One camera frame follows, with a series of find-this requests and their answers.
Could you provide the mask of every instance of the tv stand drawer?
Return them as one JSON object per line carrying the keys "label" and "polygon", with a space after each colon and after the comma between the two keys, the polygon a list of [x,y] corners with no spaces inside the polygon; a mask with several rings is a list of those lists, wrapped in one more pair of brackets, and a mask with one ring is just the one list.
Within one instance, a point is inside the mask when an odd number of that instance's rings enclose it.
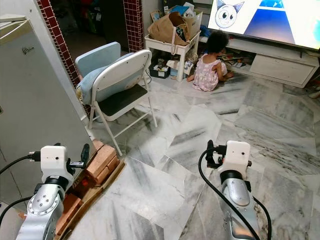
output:
{"label": "tv stand drawer", "polygon": [[250,72],[303,84],[313,69],[314,67],[310,65],[257,54]]}

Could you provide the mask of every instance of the pink dress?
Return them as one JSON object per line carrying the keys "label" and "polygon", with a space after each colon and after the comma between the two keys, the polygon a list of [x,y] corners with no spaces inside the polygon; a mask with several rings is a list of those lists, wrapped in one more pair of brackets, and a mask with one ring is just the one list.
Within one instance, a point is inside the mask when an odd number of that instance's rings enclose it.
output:
{"label": "pink dress", "polygon": [[[218,63],[221,63],[221,61],[215,60],[210,63],[204,63],[203,58],[205,55],[200,58],[196,65],[193,88],[208,92],[214,90],[219,82],[218,74],[216,71],[212,71],[212,68]],[[223,62],[221,63],[221,69],[223,75],[226,75],[228,71]]]}

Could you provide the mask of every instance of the white tv stand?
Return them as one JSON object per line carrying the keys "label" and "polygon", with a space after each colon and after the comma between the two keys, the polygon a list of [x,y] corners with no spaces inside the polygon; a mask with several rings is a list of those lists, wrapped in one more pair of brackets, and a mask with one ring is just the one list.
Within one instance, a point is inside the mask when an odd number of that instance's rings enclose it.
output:
{"label": "white tv stand", "polygon": [[[199,42],[206,43],[201,36]],[[304,88],[319,68],[317,57],[291,49],[271,46],[241,39],[230,39],[227,48],[255,53],[252,65],[235,67],[226,63],[227,68],[236,73],[247,74],[275,82]]]}

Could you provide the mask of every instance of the marble floor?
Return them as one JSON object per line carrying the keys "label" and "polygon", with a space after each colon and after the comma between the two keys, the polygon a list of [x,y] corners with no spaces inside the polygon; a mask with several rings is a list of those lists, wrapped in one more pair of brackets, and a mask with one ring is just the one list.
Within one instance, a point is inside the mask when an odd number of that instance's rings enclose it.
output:
{"label": "marble floor", "polygon": [[[320,101],[303,89],[238,75],[212,92],[153,78],[158,127],[148,116],[117,140],[127,163],[70,240],[227,240],[217,195],[198,172],[207,141],[251,145],[252,194],[267,207],[273,240],[320,239]],[[116,133],[147,101],[111,123]],[[89,133],[106,144],[101,123]],[[217,172],[205,169],[215,186]],[[257,207],[262,240],[266,219]]]}

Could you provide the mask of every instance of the cartoon cat face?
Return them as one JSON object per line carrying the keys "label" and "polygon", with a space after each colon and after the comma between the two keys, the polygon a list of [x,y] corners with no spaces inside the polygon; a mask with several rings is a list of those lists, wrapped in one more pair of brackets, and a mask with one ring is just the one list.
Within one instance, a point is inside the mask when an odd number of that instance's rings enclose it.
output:
{"label": "cartoon cat face", "polygon": [[232,26],[236,19],[239,10],[241,9],[244,2],[236,4],[234,6],[225,4],[222,0],[217,0],[217,12],[215,14],[216,24],[223,29]]}

